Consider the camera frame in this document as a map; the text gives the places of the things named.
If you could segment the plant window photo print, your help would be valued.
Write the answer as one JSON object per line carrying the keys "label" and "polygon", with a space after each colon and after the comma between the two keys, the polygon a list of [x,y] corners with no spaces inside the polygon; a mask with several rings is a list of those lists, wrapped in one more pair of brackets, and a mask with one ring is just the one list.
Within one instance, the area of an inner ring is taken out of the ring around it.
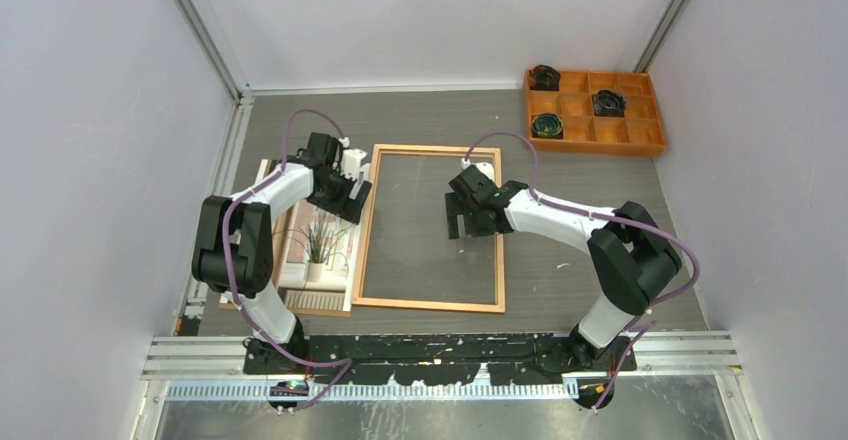
{"label": "plant window photo print", "polygon": [[358,225],[301,201],[280,216],[273,228],[272,282],[285,306],[304,310],[304,299],[323,295],[320,312],[347,312]]}

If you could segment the orange wooden picture frame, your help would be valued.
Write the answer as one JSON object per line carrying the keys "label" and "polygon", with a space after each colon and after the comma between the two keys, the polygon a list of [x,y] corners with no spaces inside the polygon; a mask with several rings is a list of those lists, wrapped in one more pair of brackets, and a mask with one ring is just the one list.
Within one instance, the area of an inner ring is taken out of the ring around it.
{"label": "orange wooden picture frame", "polygon": [[363,208],[360,223],[360,243],[353,280],[352,304],[360,307],[394,308],[409,310],[430,310],[481,314],[504,314],[506,312],[504,240],[495,236],[494,240],[494,294],[492,304],[425,301],[369,297],[365,295],[367,260],[370,247],[370,235],[374,219],[375,202],[378,191],[381,161],[385,155],[420,157],[457,157],[464,159],[470,147],[446,145],[414,144],[375,144],[372,150],[371,169],[368,180],[372,183],[370,198]]}

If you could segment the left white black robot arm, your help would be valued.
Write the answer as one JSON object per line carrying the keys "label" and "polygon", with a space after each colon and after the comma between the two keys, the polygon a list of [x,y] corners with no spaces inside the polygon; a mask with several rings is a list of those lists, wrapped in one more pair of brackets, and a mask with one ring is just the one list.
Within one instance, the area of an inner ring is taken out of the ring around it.
{"label": "left white black robot arm", "polygon": [[293,374],[306,362],[307,343],[298,317],[272,282],[273,231],[277,219],[301,201],[350,224],[359,222],[372,185],[364,178],[366,152],[346,138],[313,133],[305,147],[247,189],[212,195],[201,205],[191,273],[225,295],[268,350],[280,372]]}

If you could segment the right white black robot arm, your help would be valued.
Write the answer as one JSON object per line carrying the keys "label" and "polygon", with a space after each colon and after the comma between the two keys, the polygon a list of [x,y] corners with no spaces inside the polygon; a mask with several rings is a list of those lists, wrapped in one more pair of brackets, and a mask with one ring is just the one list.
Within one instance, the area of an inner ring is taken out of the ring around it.
{"label": "right white black robot arm", "polygon": [[682,260],[647,210],[635,202],[595,209],[543,195],[529,185],[497,185],[478,164],[449,181],[444,196],[448,236],[535,234],[585,253],[601,294],[572,329],[574,363],[596,370],[626,325],[646,313],[682,267]]}

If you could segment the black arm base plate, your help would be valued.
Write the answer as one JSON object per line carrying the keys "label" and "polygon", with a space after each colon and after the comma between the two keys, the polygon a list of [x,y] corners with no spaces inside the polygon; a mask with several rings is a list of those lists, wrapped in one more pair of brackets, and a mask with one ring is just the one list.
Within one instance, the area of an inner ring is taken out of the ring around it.
{"label": "black arm base plate", "polygon": [[248,337],[243,372],[249,375],[304,375],[329,383],[340,368],[332,363],[350,358],[341,384],[402,386],[467,385],[486,372],[495,386],[546,385],[572,372],[610,374],[617,366],[634,371],[636,361],[623,354],[629,339],[620,336],[599,357],[577,357],[566,336],[546,333],[440,335],[314,335],[293,349],[295,356],[316,363],[293,362],[265,342]]}

